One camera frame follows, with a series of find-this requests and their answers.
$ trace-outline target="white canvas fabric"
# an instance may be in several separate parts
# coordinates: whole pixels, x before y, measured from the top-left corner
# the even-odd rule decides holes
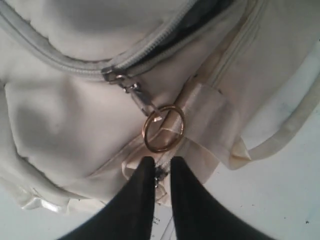
[[[95,0],[88,7],[82,0],[73,11],[63,1],[10,0],[8,8],[0,0],[0,175],[22,206],[50,205],[61,213],[75,206],[101,208],[146,155],[164,165],[182,155],[203,183],[219,162],[236,169],[259,158],[251,157],[241,131],[319,40],[320,2],[235,0],[140,75],[156,106],[176,103],[187,117],[180,145],[155,155],[143,144],[146,117],[130,96],[80,70],[96,74],[105,60],[136,54],[141,41],[190,4],[156,2],[161,7],[148,3],[141,10],[143,1]],[[79,71],[62,71],[60,62]],[[199,107],[203,114],[197,115]],[[169,115],[155,141],[172,137],[178,123]],[[157,200],[169,206],[169,177],[159,184]]]

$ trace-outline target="metal ring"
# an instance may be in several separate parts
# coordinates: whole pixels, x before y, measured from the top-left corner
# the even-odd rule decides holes
[[[172,140],[169,144],[167,144],[165,146],[161,146],[161,147],[151,146],[148,141],[148,130],[149,130],[149,127],[150,127],[151,123],[153,122],[153,120],[156,117],[158,117],[158,114],[156,112],[151,113],[143,125],[142,137],[143,137],[144,144],[147,147],[147,149],[149,149],[153,153],[164,153],[164,152],[170,151],[171,149],[173,149],[174,147],[176,147],[178,145],[178,143],[182,140],[184,133],[185,133],[186,119],[185,119],[185,114],[181,110],[180,107],[178,107],[176,105],[166,105],[166,106],[160,107],[159,111],[160,112],[174,111],[177,114],[179,114],[179,116],[181,118],[181,128],[180,128],[179,136],[177,138],[175,138],[174,140]]]

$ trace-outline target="white backpack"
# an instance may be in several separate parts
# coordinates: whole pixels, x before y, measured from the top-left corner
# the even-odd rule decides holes
[[[25,209],[96,211],[152,156],[170,206],[172,156],[205,183],[220,162],[275,154],[319,103],[320,77],[272,137],[247,150],[241,132],[319,41],[319,12],[318,0],[0,0],[0,182]]]

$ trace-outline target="gold key ring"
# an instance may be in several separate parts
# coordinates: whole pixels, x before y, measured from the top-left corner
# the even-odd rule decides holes
[[[161,147],[152,146],[152,145],[150,145],[150,143],[148,141],[149,127],[150,127],[151,123],[154,121],[154,119],[158,117],[158,114],[155,111],[153,113],[151,113],[143,125],[142,137],[143,137],[145,146],[153,153],[164,153],[164,152],[170,151],[171,149],[176,147],[178,145],[178,143],[182,140],[184,133],[185,133],[186,118],[185,118],[185,114],[182,111],[182,109],[176,105],[166,105],[166,106],[160,107],[158,110],[161,113],[164,111],[174,111],[177,114],[179,114],[179,116],[181,118],[181,128],[180,128],[179,136],[177,138],[173,139],[169,144],[167,144],[165,146],[161,146]]]

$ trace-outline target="white bag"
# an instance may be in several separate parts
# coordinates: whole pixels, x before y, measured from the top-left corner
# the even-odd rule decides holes
[[[319,79],[265,143],[247,151],[240,134],[319,40],[319,11],[318,0],[0,0],[1,183],[26,209],[95,211],[153,156],[169,206],[174,155],[205,183],[219,162],[276,153],[319,102]],[[170,151],[146,147],[154,109],[135,84],[183,110]],[[171,112],[150,143],[180,130]]]

